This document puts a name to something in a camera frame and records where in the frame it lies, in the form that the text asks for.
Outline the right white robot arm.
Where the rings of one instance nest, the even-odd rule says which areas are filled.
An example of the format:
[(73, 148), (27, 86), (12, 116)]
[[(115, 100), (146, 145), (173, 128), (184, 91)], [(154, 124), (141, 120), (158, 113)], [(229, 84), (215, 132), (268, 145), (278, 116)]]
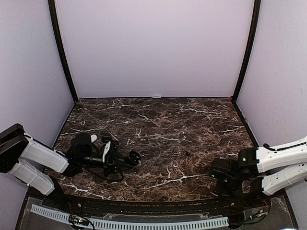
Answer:
[(236, 160), (215, 158), (209, 176), (217, 180), (219, 196), (245, 196), (255, 208), (263, 194), (271, 196), (307, 177), (307, 139), (243, 149)]

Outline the white earbud charging case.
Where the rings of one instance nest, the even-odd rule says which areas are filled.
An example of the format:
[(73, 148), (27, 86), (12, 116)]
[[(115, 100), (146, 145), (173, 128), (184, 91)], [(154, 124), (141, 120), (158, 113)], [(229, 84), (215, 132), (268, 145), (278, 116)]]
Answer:
[(97, 141), (97, 135), (96, 134), (92, 134), (91, 135), (91, 142), (94, 143), (95, 141)]

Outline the black charging case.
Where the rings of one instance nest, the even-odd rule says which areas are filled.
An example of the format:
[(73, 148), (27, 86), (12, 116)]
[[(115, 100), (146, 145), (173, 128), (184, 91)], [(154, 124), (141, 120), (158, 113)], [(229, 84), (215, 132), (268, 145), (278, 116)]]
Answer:
[(135, 151), (131, 151), (129, 155), (126, 157), (125, 161), (126, 163), (136, 166), (141, 163), (141, 155)]

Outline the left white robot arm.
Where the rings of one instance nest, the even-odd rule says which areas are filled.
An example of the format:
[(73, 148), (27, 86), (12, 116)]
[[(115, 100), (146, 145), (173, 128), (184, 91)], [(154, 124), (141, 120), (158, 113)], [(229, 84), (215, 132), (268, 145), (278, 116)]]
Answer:
[(0, 171), (33, 187), (48, 199), (57, 209), (63, 209), (68, 199), (60, 190), (56, 180), (42, 173), (33, 164), (37, 163), (66, 177), (74, 177), (94, 168), (103, 170), (101, 179), (109, 181), (111, 174), (122, 175), (141, 162), (141, 156), (131, 151), (128, 156), (118, 152), (119, 142), (112, 137), (102, 137), (102, 147), (94, 142), (97, 135), (80, 133), (71, 140), (67, 152), (55, 150), (24, 131), (21, 124), (14, 124), (0, 134)]

